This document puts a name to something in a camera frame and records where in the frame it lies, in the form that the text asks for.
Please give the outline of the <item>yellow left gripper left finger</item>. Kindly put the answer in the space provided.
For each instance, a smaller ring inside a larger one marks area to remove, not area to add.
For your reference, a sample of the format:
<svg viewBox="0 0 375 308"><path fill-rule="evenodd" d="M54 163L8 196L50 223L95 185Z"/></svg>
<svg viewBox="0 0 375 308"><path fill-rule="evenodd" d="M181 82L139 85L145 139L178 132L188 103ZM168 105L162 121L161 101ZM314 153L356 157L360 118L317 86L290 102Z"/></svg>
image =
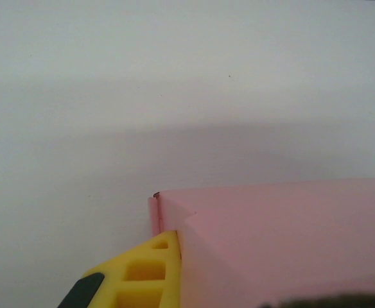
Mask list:
<svg viewBox="0 0 375 308"><path fill-rule="evenodd" d="M176 231L163 232L85 272L59 307L180 307Z"/></svg>

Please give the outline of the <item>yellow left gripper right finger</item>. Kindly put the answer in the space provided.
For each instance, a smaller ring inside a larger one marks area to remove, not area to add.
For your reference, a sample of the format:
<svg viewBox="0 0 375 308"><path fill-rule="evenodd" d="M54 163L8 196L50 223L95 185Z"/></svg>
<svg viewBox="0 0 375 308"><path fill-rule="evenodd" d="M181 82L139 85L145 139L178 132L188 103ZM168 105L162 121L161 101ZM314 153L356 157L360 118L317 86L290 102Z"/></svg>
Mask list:
<svg viewBox="0 0 375 308"><path fill-rule="evenodd" d="M262 308L375 308L375 292L357 291L315 296L300 296L265 302Z"/></svg>

